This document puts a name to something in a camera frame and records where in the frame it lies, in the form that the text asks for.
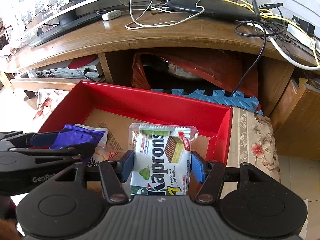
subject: red cardboard box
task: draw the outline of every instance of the red cardboard box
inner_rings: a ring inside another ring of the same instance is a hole
[[[132,122],[195,126],[192,145],[208,160],[227,164],[233,109],[200,100],[116,85],[79,82],[45,121],[39,132],[61,130],[65,124],[109,129],[107,145],[126,151]]]

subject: wooden desk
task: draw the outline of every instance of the wooden desk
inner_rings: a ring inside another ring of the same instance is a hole
[[[147,15],[143,18],[143,22],[151,24],[180,20],[186,15]],[[108,22],[99,21],[88,25],[35,48],[25,46],[12,56],[10,62],[3,59],[0,62],[0,69],[7,73],[19,73],[63,60],[98,54],[107,82],[130,85],[131,72],[124,66],[130,66],[133,49],[194,47],[257,55],[262,46],[262,40],[259,38],[237,35],[233,23],[204,17],[173,27],[144,28],[134,31],[124,28],[129,22],[131,18],[127,13]],[[244,31],[252,33],[251,27],[244,27]],[[293,45],[288,44],[286,47],[301,63],[315,64],[311,56]],[[263,56],[258,65],[259,100],[264,113],[269,115],[287,86],[294,66],[286,62],[269,42]]]

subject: kaprons wafer package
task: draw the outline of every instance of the kaprons wafer package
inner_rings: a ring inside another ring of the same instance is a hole
[[[135,150],[131,191],[138,195],[186,195],[195,127],[147,123],[130,125]]]

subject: red plastic bag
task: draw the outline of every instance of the red plastic bag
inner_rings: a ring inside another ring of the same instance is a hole
[[[151,90],[151,87],[143,70],[141,54],[158,56],[229,92],[234,90],[251,65],[248,64],[251,61],[251,55],[246,54],[245,64],[242,64],[242,54],[234,51],[197,48],[148,49],[148,51],[135,53],[132,64],[131,84],[135,88],[145,90]],[[258,97],[258,72],[256,67],[250,71],[238,90],[244,92],[246,97]]]

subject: green leaf logo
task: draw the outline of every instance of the green leaf logo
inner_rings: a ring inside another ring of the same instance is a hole
[[[143,177],[144,180],[149,180],[150,178],[149,166],[139,171],[139,174]]]

